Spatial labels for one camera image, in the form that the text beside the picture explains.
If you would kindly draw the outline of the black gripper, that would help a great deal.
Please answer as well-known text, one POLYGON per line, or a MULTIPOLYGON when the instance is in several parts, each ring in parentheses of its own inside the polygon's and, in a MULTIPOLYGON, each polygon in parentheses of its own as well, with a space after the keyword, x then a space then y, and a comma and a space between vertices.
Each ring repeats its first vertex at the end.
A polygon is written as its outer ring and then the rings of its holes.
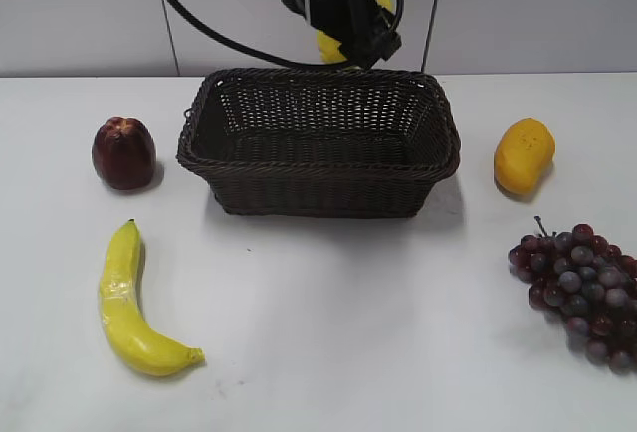
POLYGON ((338 42, 337 49, 355 66, 369 69, 389 60, 402 46, 398 26, 402 0, 393 8, 378 0, 281 0, 317 31, 338 42))

